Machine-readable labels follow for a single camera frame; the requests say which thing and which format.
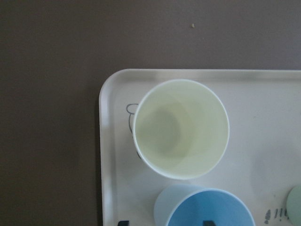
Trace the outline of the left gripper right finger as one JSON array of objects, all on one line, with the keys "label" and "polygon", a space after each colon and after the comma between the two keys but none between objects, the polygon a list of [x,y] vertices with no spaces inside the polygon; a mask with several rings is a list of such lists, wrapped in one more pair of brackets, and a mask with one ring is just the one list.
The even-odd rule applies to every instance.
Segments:
[{"label": "left gripper right finger", "polygon": [[212,220],[204,220],[203,226],[216,226],[216,224]]}]

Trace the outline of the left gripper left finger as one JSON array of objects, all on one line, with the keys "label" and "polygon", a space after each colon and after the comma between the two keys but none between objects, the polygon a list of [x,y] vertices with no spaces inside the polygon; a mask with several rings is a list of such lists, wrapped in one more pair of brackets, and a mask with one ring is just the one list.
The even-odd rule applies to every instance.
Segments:
[{"label": "left gripper left finger", "polygon": [[129,226],[129,220],[119,221],[118,226]]}]

